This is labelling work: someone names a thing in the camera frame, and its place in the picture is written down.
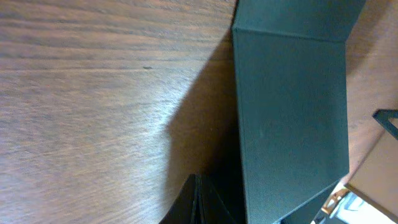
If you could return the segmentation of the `black box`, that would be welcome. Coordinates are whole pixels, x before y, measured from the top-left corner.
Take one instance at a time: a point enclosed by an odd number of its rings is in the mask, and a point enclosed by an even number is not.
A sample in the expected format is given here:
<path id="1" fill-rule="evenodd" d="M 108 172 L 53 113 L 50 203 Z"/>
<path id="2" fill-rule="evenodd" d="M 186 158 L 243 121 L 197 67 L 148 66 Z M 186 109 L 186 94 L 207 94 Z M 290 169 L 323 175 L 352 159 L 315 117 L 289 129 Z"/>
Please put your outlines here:
<path id="1" fill-rule="evenodd" d="M 349 171 L 349 0 L 240 1 L 232 27 L 248 223 L 277 223 Z"/>

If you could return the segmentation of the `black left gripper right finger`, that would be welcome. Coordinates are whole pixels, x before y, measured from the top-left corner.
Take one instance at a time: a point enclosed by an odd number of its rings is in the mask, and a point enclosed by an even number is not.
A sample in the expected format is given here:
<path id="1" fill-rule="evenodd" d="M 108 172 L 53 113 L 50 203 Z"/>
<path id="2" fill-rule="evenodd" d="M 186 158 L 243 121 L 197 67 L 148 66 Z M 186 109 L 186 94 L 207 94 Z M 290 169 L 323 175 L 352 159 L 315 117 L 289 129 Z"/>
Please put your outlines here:
<path id="1" fill-rule="evenodd" d="M 198 176 L 198 218 L 201 224 L 234 224 L 234 218 L 225 207 L 211 180 Z"/>

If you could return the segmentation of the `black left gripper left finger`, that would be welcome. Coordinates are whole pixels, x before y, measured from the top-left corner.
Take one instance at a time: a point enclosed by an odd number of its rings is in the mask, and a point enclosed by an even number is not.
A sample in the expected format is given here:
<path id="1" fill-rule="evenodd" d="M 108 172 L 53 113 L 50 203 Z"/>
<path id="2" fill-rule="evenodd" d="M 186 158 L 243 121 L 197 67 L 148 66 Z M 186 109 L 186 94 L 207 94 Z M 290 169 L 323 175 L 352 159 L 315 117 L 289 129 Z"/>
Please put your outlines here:
<path id="1" fill-rule="evenodd" d="M 190 174 L 159 224 L 196 224 L 197 201 L 197 176 Z"/>

